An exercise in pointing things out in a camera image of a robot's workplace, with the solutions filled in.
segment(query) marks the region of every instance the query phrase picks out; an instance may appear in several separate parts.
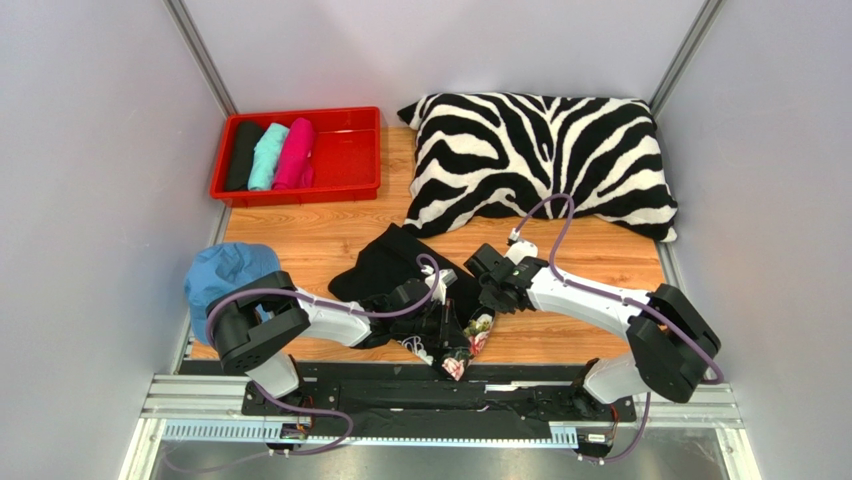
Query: black cloth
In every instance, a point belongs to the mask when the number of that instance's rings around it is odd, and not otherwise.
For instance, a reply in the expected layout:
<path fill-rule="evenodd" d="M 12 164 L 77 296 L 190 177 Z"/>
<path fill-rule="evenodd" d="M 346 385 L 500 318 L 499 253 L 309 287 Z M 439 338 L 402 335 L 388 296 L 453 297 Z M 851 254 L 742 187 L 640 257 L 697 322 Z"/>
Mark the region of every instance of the black cloth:
<path fill-rule="evenodd" d="M 409 279 L 423 278 L 416 261 L 417 255 L 421 253 L 435 258 L 441 269 L 451 268 L 456 272 L 458 280 L 447 289 L 447 297 L 453 299 L 459 321 L 462 325 L 467 324 L 482 306 L 479 303 L 479 293 L 482 291 L 479 282 L 467 271 L 394 224 L 370 242 L 358 254 L 355 267 L 335 277 L 329 283 L 328 290 L 344 302 L 390 293 Z"/>
<path fill-rule="evenodd" d="M 263 136 L 263 127 L 245 120 L 237 125 L 234 148 L 231 149 L 231 166 L 225 178 L 225 191 L 248 190 L 248 177 L 254 164 L 254 146 Z"/>

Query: gray wall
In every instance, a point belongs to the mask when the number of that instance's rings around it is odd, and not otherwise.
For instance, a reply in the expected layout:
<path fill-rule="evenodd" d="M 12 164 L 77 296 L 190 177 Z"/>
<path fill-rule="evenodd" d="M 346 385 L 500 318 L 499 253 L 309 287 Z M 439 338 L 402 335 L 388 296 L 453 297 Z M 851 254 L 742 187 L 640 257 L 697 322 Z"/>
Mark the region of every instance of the gray wall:
<path fill-rule="evenodd" d="M 0 32 L 0 477 L 115 478 L 219 212 L 223 115 L 158 1 L 3 2 Z"/>
<path fill-rule="evenodd" d="M 849 478 L 852 4 L 730 0 L 659 117 L 764 478 Z"/>
<path fill-rule="evenodd" d="M 242 112 L 510 90 L 650 99 L 701 0 L 187 0 Z"/>

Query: black and white pillow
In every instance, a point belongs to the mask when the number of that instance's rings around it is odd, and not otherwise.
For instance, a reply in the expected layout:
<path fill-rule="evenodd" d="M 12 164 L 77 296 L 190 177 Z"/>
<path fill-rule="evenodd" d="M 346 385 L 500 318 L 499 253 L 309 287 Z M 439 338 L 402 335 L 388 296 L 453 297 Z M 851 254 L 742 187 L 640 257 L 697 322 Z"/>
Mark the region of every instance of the black and white pillow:
<path fill-rule="evenodd" d="M 404 224 L 417 237 L 455 230 L 474 215 L 525 215 L 557 192 L 572 195 L 577 216 L 663 242 L 677 237 L 677 202 L 641 100 L 438 94 L 398 115 L 418 130 Z M 535 216 L 566 213 L 566 202 L 555 200 Z"/>

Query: metal floor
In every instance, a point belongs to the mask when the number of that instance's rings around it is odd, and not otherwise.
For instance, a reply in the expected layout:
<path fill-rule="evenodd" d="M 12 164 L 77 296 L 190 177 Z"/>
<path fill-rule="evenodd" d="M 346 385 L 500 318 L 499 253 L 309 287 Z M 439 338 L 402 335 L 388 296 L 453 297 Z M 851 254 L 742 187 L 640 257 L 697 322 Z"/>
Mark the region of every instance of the metal floor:
<path fill-rule="evenodd" d="M 623 429 L 615 451 L 625 448 L 634 434 L 635 430 Z M 164 450 L 172 450 L 169 459 L 174 465 L 204 468 L 263 452 L 264 448 L 251 443 L 196 441 L 165 442 Z M 731 477 L 716 432 L 690 429 L 648 431 L 627 459 L 604 467 L 578 462 L 573 452 L 551 449 L 350 446 L 309 457 L 261 458 L 204 476 L 181 474 L 157 462 L 151 478 L 727 480 Z"/>

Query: wooden board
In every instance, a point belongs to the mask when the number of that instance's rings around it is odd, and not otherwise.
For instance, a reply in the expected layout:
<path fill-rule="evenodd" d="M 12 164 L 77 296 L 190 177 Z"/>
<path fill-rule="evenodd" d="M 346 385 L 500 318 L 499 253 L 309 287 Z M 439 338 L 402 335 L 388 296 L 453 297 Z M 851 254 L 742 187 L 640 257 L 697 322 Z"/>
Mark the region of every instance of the wooden board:
<path fill-rule="evenodd" d="M 414 132 L 392 128 L 382 132 L 382 187 L 373 201 L 322 203 L 234 209 L 226 242 L 263 243 L 278 253 L 281 268 L 300 287 L 330 296 L 328 282 L 355 264 L 358 252 L 378 237 L 389 223 L 401 225 L 411 201 L 408 186 L 414 167 Z M 506 236 L 519 218 L 474 218 L 454 232 L 424 243 L 457 265 L 482 243 L 505 252 Z M 547 258 L 561 220 L 531 220 L 524 238 Z M 653 290 L 663 281 L 654 242 L 598 218 L 581 218 L 571 225 L 557 255 L 564 270 L 625 288 Z M 396 343 L 372 350 L 353 350 L 331 341 L 298 338 L 285 350 L 296 359 L 332 361 L 418 362 Z M 577 320 L 543 312 L 499 315 L 485 350 L 476 362 L 585 363 L 594 357 L 614 357 L 627 345 L 603 330 Z M 216 358 L 209 347 L 196 344 L 192 358 Z"/>

